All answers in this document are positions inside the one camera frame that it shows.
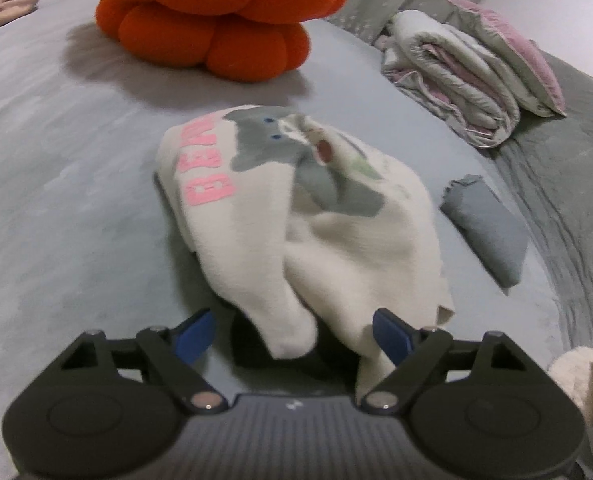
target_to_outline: folded gray cloth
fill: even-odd
[[[499,201],[480,175],[453,180],[441,211],[465,237],[483,265],[503,288],[521,280],[528,230]]]

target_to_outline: pink letter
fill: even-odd
[[[185,199],[190,205],[215,202],[234,194],[234,186],[227,174],[220,173],[207,178],[195,178],[185,186]]]
[[[214,129],[212,116],[199,117],[188,123],[180,134],[181,147],[184,146],[211,146],[216,143],[216,135],[203,135]]]
[[[215,148],[206,148],[190,153],[181,153],[177,164],[177,171],[184,173],[192,168],[220,168],[221,152]]]

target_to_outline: pink pillow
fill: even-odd
[[[544,105],[565,115],[565,98],[545,58],[502,16],[467,0],[448,0],[457,10],[459,29],[501,56]]]

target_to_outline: gray cartoon print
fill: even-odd
[[[281,106],[260,106],[235,110],[225,115],[224,119],[234,121],[238,127],[237,154],[230,164],[231,170],[248,171],[266,162],[291,164],[296,170],[296,183],[305,189],[322,210],[349,216],[376,216],[384,206],[383,195],[317,162],[313,147],[301,132],[280,122],[295,113]],[[333,156],[327,142],[324,142],[319,153],[324,162],[329,162]],[[371,168],[360,151],[359,155],[365,162],[363,167]],[[370,178],[380,178],[378,173],[372,171],[374,174],[367,172]]]

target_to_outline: white logo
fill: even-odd
[[[298,399],[293,400],[292,402],[286,403],[286,408],[288,410],[292,410],[293,412],[298,410],[299,408],[303,408],[303,402]]]

